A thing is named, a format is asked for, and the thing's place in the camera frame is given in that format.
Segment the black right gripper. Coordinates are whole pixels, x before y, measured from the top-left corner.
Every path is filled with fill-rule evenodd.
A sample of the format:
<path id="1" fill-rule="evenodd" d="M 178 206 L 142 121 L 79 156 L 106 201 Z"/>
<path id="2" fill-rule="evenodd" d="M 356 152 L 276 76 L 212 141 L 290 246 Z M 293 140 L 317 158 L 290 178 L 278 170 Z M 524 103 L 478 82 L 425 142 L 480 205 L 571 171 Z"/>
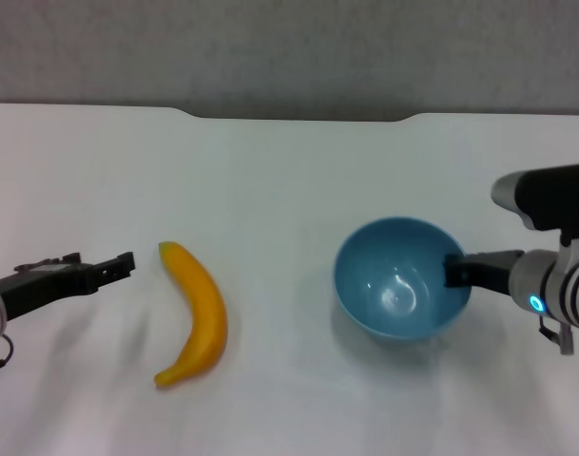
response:
<path id="1" fill-rule="evenodd" d="M 509 250 L 467 256 L 446 255 L 443 268 L 447 288 L 477 287 L 509 295 L 511 270 L 525 254 Z"/>

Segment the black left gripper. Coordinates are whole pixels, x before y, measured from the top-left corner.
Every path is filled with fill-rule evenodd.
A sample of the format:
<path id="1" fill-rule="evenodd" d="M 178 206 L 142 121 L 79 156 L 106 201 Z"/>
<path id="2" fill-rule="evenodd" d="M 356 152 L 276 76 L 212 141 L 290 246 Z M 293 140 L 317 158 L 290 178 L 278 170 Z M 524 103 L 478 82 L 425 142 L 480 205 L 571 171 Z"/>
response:
<path id="1" fill-rule="evenodd" d="M 91 295 L 99 287 L 130 277 L 134 255 L 126 252 L 97 264 L 86 264 L 79 254 L 47 258 L 19 265 L 14 274 L 0 279 L 0 296 L 7 319 L 12 320 L 54 301 Z"/>

